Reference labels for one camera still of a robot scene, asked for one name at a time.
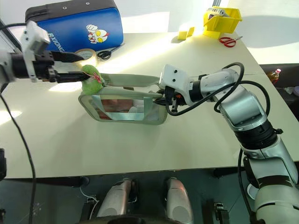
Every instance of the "white robotic arm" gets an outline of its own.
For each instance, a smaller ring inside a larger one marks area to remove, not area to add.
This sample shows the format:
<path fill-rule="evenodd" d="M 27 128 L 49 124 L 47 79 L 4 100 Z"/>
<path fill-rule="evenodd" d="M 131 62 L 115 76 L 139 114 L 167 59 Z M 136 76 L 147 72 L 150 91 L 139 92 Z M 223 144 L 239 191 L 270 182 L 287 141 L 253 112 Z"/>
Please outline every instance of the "white robotic arm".
<path fill-rule="evenodd" d="M 229 69 L 234 65 L 240 66 L 240 75 Z M 245 154 L 247 176 L 259 188 L 251 223 L 299 223 L 296 166 L 279 136 L 282 131 L 274 129 L 267 119 L 269 96 L 261 85 L 241 81 L 243 73 L 241 63 L 232 63 L 194 81 L 180 69 L 166 65 L 160 78 L 165 98 L 158 103 L 165 104 L 170 115 L 178 116 L 190 110 L 177 112 L 178 105 L 188 104 L 193 109 L 207 100 L 217 102 L 214 109 L 221 112 L 234 131 Z M 256 96 L 240 84 L 255 84 L 263 90 L 267 96 L 267 112 Z"/>

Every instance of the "white table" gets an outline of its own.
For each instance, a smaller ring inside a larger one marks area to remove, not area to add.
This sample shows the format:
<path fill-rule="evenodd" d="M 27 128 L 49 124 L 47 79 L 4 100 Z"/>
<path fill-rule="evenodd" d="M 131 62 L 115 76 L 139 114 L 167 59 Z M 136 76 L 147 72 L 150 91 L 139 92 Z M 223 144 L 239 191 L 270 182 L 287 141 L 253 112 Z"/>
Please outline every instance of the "white table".
<path fill-rule="evenodd" d="M 160 76 L 168 63 L 190 76 L 215 72 L 232 62 L 245 66 L 244 80 L 262 84 L 271 97 L 269 120 L 282 128 L 292 158 L 299 160 L 299 123 L 242 41 L 226 48 L 217 40 L 195 36 L 171 43 L 175 33 L 125 34 L 126 43 L 100 64 L 102 72 Z M 239 143 L 214 103 L 159 126 L 93 120 L 79 104 L 80 90 L 51 92 L 56 84 L 18 81 L 3 92 L 27 140 L 37 177 L 98 175 L 123 172 L 236 166 Z M 262 93 L 248 86 L 263 105 Z M 31 177 L 27 154 L 11 121 L 0 125 L 7 177 Z"/>

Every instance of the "gray floor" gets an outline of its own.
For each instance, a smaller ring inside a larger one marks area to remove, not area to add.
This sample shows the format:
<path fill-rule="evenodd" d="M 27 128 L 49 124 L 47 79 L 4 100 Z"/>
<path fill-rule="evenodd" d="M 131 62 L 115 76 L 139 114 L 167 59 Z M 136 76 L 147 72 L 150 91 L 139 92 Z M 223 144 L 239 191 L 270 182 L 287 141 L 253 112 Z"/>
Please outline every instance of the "gray floor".
<path fill-rule="evenodd" d="M 210 169 L 161 171 L 134 174 L 91 176 L 90 184 L 83 188 L 87 194 L 104 197 L 117 181 L 128 177 L 140 185 L 139 214 L 163 214 L 161 195 L 165 178 L 177 177 L 188 191 L 196 224 L 210 224 L 208 202 L 224 203 L 232 224 L 249 223 L 249 217 L 238 186 L 237 175 L 217 179 Z M 7 212 L 6 224 L 28 223 L 31 184 L 4 180 L 0 183 L 0 207 Z M 74 224 L 79 221 L 86 198 L 78 188 L 38 184 L 35 204 L 35 224 Z"/>

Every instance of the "yellow plastic bin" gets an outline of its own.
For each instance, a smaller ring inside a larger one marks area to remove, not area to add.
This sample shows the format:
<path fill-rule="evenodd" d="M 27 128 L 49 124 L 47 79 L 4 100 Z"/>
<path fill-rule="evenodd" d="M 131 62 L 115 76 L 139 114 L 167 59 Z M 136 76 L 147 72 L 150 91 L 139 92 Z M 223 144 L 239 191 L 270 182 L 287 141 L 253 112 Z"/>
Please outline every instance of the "yellow plastic bin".
<path fill-rule="evenodd" d="M 224 9 L 229 17 L 215 15 L 209 19 L 210 12 L 204 14 L 204 32 L 203 34 L 218 39 L 221 33 L 232 34 L 242 17 L 237 8 L 221 8 Z"/>

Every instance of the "blue storage case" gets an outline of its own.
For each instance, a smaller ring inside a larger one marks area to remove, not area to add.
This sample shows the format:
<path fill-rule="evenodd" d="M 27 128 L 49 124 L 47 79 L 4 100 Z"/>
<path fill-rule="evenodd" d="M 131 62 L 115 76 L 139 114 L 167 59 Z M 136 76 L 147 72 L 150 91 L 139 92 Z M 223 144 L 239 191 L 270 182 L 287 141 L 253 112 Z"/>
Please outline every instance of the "blue storage case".
<path fill-rule="evenodd" d="M 72 0 L 32 7 L 26 11 L 28 20 L 48 32 L 48 50 L 98 51 L 123 41 L 121 16 L 113 0 Z"/>

